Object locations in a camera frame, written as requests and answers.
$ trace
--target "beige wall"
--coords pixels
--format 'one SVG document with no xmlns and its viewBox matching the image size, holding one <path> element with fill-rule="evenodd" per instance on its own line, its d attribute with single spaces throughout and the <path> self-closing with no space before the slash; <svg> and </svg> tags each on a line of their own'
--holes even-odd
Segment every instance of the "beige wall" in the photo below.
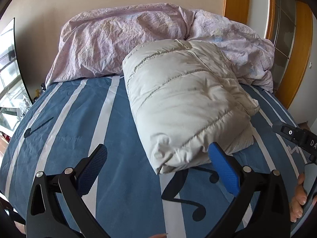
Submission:
<svg viewBox="0 0 317 238">
<path fill-rule="evenodd" d="M 0 31 L 15 17 L 19 66 L 34 97 L 58 52 L 61 28 L 71 17 L 97 8 L 158 2 L 217 14 L 222 14 L 223 9 L 223 0 L 13 0 L 0 20 Z"/>
</svg>

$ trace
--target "folded clothing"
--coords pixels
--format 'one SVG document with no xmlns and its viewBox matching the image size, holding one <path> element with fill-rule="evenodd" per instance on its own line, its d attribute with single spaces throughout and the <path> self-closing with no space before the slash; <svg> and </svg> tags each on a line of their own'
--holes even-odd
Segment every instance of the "folded clothing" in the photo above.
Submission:
<svg viewBox="0 0 317 238">
<path fill-rule="evenodd" d="M 126 90 L 153 170 L 169 173 L 210 162 L 210 143 L 227 154 L 253 144 L 259 110 L 219 48 L 203 41 L 161 40 L 123 60 Z"/>
<path fill-rule="evenodd" d="M 122 74 L 122 60 L 134 47 L 163 39 L 216 44 L 241 83 L 273 91 L 271 41 L 220 15 L 166 3 L 98 9 L 73 17 L 61 31 L 46 86 L 81 77 Z"/>
</svg>

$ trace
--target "blue bed sheet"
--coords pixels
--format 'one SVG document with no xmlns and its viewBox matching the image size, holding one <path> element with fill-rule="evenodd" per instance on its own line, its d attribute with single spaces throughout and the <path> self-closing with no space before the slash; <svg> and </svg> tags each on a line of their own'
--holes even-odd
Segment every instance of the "blue bed sheet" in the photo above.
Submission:
<svg viewBox="0 0 317 238">
<path fill-rule="evenodd" d="M 308 154 L 274 134 L 270 125 L 276 120 L 295 125 L 294 120 L 273 95 L 258 87 L 242 86 L 259 101 L 261 111 L 251 119 L 254 144 L 234 156 L 241 165 L 258 172 L 278 169 L 290 199 Z M 28 128 L 34 132 L 24 138 Z M 107 146 L 108 159 L 83 200 L 111 237 L 159 233 L 169 233 L 170 238 L 205 237 L 233 199 L 221 180 L 211 181 L 212 164 L 177 175 L 155 175 L 139 140 L 120 76 L 51 85 L 9 143 L 0 168 L 0 190 L 26 217 L 36 172 L 44 170 L 50 175 L 74 167 L 99 143 Z M 161 199 L 172 178 L 184 180 L 180 190 L 168 190 L 171 199 L 180 202 Z M 63 198 L 58 199 L 69 225 L 78 230 Z M 247 224 L 256 200 L 255 195 L 239 228 Z"/>
</svg>

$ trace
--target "metal screw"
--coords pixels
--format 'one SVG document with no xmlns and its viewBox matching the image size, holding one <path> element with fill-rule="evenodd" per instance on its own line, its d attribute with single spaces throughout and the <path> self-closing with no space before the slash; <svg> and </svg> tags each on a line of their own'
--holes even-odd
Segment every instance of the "metal screw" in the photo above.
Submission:
<svg viewBox="0 0 317 238">
<path fill-rule="evenodd" d="M 36 177 L 41 177 L 43 175 L 43 172 L 42 171 L 39 171 L 36 173 Z"/>
<path fill-rule="evenodd" d="M 71 167 L 66 168 L 64 173 L 66 173 L 67 175 L 71 174 L 73 172 L 73 169 Z"/>
<path fill-rule="evenodd" d="M 251 167 L 250 166 L 244 166 L 243 168 L 243 171 L 245 171 L 246 173 L 250 173 L 252 171 Z"/>
<path fill-rule="evenodd" d="M 280 171 L 279 171 L 279 170 L 273 170 L 273 174 L 274 174 L 275 176 L 279 176 L 279 175 L 280 175 Z"/>
</svg>

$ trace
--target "orange wooden trim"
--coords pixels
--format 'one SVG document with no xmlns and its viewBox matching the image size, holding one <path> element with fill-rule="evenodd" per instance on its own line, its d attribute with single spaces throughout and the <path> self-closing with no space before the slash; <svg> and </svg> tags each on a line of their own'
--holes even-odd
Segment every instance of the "orange wooden trim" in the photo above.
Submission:
<svg viewBox="0 0 317 238">
<path fill-rule="evenodd" d="M 225 0 L 224 16 L 229 20 L 234 20 L 247 24 L 250 0 Z"/>
<path fill-rule="evenodd" d="M 266 32 L 266 39 L 271 39 L 273 36 L 274 28 L 274 19 L 275 19 L 275 0 L 270 0 L 270 11 L 268 16 L 268 25 Z"/>
<path fill-rule="evenodd" d="M 296 32 L 293 50 L 282 82 L 275 94 L 288 109 L 303 80 L 313 39 L 313 15 L 306 3 L 296 2 Z"/>
</svg>

